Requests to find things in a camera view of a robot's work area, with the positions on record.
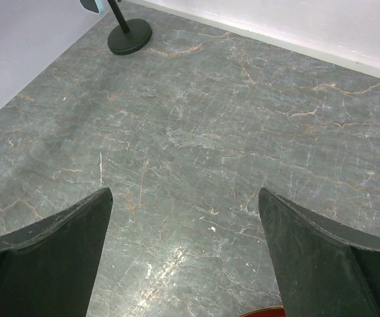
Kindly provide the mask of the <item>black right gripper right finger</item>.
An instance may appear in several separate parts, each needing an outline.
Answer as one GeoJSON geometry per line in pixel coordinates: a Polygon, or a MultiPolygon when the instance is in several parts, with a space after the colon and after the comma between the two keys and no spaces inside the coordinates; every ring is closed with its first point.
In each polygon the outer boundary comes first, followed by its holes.
{"type": "Polygon", "coordinates": [[[258,210],[286,316],[380,316],[380,237],[262,188],[258,210]]]}

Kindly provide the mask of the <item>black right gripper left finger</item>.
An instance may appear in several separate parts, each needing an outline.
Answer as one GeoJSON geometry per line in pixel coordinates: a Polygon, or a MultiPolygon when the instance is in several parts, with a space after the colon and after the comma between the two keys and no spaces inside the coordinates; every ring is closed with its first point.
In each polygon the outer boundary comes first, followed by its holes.
{"type": "Polygon", "coordinates": [[[112,205],[101,188],[0,236],[0,316],[85,316],[112,205]]]}

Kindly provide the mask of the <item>black phone stand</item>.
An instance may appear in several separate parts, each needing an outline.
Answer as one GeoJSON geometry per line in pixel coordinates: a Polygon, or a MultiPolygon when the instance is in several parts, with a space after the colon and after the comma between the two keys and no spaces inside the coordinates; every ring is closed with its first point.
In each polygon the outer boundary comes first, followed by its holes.
{"type": "Polygon", "coordinates": [[[116,55],[129,55],[143,48],[153,34],[150,24],[140,18],[126,20],[117,1],[108,0],[108,4],[119,24],[108,35],[109,50],[116,55]]]}

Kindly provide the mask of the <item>phone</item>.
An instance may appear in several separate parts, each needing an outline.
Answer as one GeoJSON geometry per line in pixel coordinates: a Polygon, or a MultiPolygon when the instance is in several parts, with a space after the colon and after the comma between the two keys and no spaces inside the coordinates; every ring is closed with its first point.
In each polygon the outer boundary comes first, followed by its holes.
{"type": "Polygon", "coordinates": [[[104,5],[102,0],[79,0],[80,5],[84,10],[101,15],[104,13],[104,5]]]}

